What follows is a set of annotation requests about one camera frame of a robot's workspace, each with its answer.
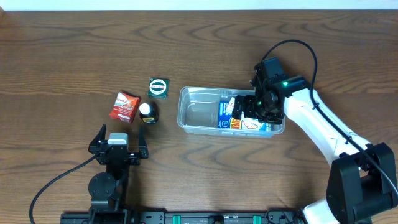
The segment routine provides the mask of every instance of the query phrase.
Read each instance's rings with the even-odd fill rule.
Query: red box
[[[129,96],[126,93],[119,93],[109,117],[132,123],[140,101],[138,97]]]

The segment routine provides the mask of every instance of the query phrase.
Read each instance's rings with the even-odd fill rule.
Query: white backdrop
[[[398,9],[398,0],[0,0],[0,6],[5,11]]]

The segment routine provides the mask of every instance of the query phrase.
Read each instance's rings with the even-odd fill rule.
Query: dark bottle
[[[154,124],[159,120],[156,109],[148,103],[139,105],[139,117],[146,124]]]

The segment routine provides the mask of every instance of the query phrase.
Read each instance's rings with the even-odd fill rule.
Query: green box
[[[169,91],[169,80],[161,78],[150,78],[148,96],[153,98],[167,99]]]

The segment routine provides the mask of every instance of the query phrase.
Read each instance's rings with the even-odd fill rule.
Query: wooden tabletop
[[[315,84],[350,128],[398,154],[396,11],[6,12],[0,22],[0,223],[28,223],[35,194],[91,157],[88,144],[133,124],[111,120],[120,90],[160,108],[145,126],[149,159],[131,169],[127,202],[138,208],[266,210],[299,208],[325,196],[330,167],[292,121],[271,139],[186,134],[177,124],[185,86],[251,89],[253,66],[285,39],[318,55]],[[285,72],[311,78],[313,60],[297,44],[273,52]],[[170,80],[169,98],[148,99],[149,78]],[[96,161],[38,199],[37,223],[87,211]],[[398,210],[373,218],[397,223]]]

